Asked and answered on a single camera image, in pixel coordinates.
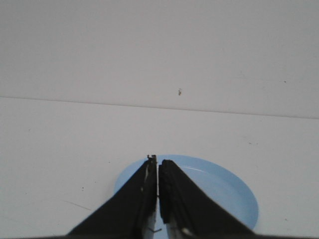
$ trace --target white wall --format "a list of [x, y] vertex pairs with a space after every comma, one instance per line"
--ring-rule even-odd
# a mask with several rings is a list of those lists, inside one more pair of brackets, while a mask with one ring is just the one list
[[1, 1], [0, 96], [319, 119], [318, 23], [319, 1]]

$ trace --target white tabletop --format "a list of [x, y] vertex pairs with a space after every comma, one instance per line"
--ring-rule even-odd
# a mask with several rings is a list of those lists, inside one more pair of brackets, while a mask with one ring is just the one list
[[63, 235], [147, 154], [238, 175], [255, 232], [319, 235], [319, 120], [0, 98], [0, 237]]

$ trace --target small debris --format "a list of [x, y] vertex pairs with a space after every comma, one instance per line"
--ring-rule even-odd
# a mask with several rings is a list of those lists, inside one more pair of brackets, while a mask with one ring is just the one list
[[148, 227], [148, 229], [149, 229], [152, 233], [158, 233], [159, 231], [161, 231], [161, 228], [158, 229], [158, 230], [153, 230], [152, 228], [149, 228], [149, 227]]
[[73, 203], [73, 202], [69, 202], [69, 201], [64, 201], [64, 200], [62, 200], [62, 201], [63, 201], [63, 202], [66, 202], [66, 203], [73, 204], [73, 205], [78, 206], [78, 207], [80, 207], [80, 208], [84, 208], [84, 209], [86, 209], [86, 210], [92, 211], [92, 209], [83, 207], [83, 206], [81, 206], [81, 205], [79, 205], [79, 204], [76, 204], [76, 203]]
[[186, 234], [187, 236], [193, 237], [193, 233], [188, 228], [182, 228], [182, 233]]

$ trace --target white table surface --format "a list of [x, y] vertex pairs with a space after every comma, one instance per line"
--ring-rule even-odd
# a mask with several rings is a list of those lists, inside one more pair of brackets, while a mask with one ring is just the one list
[[217, 163], [255, 194], [255, 232], [319, 236], [319, 120], [0, 98], [0, 237], [68, 233], [147, 154]]

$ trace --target light blue plate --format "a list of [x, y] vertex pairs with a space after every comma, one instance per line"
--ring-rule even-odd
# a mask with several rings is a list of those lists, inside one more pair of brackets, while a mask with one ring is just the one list
[[[157, 155], [158, 164], [161, 164], [164, 159], [173, 160], [208, 197], [247, 227], [254, 228], [258, 219], [256, 198], [248, 186], [235, 174], [217, 164], [199, 158], [183, 155]], [[117, 192], [126, 183], [145, 160], [147, 158], [132, 163], [124, 169], [115, 183], [114, 192]]]

